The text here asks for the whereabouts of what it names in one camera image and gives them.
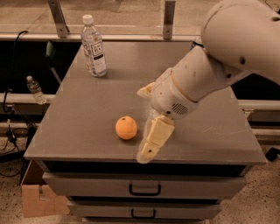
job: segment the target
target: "orange ball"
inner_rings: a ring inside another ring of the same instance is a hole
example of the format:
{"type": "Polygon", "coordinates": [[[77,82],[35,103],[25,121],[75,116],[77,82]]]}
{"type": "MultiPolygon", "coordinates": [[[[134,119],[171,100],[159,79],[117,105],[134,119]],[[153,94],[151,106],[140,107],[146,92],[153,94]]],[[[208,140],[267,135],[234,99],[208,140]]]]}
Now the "orange ball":
{"type": "Polygon", "coordinates": [[[116,134],[124,140],[129,140],[137,134],[137,123],[130,116],[121,117],[115,124],[116,134]]]}

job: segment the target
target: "plastic bottle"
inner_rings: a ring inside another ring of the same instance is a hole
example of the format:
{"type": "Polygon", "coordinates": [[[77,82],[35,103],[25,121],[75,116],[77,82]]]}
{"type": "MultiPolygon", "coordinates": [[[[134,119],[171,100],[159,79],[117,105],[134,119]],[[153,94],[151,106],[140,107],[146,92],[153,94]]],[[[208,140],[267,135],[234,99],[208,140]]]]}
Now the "plastic bottle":
{"type": "Polygon", "coordinates": [[[26,77],[27,80],[27,87],[29,88],[30,92],[34,96],[37,104],[44,104],[46,103],[46,97],[42,92],[42,88],[40,87],[39,83],[32,78],[32,76],[28,75],[26,77]]]}
{"type": "Polygon", "coordinates": [[[96,29],[91,15],[82,17],[84,29],[81,33],[81,43],[87,59],[87,69],[94,77],[102,77],[107,73],[102,35],[96,29]]]}

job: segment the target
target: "brown box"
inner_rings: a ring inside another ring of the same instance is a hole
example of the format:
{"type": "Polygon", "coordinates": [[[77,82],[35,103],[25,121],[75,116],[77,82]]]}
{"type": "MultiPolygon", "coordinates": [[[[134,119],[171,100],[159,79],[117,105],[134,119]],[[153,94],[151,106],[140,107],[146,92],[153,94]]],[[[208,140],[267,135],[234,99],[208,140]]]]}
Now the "brown box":
{"type": "Polygon", "coordinates": [[[57,196],[42,179],[43,173],[35,161],[30,162],[21,185],[24,217],[69,214],[67,197],[57,196]]]}

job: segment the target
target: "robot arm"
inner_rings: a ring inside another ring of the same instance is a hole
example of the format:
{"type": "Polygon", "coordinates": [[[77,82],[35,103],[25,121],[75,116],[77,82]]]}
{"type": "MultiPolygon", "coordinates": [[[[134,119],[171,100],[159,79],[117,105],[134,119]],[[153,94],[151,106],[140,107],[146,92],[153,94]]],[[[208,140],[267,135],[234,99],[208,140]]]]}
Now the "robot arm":
{"type": "Polygon", "coordinates": [[[280,83],[280,16],[257,0],[225,0],[202,25],[195,46],[175,67],[138,91],[150,98],[152,116],[137,161],[150,162],[174,130],[173,120],[192,113],[213,91],[255,73],[280,83]]]}

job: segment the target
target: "drawer handle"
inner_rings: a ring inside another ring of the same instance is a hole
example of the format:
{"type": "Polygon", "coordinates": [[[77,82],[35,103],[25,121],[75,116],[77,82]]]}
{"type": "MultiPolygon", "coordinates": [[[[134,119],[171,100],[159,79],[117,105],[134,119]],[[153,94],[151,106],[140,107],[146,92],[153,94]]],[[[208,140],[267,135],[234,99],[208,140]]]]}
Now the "drawer handle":
{"type": "Polygon", "coordinates": [[[157,192],[133,192],[132,184],[129,184],[129,193],[133,196],[158,196],[161,193],[161,185],[157,185],[157,192]]]}
{"type": "Polygon", "coordinates": [[[156,210],[154,209],[152,211],[152,216],[136,216],[134,215],[134,209],[131,209],[131,217],[134,219],[155,219],[156,217],[156,210]]]}

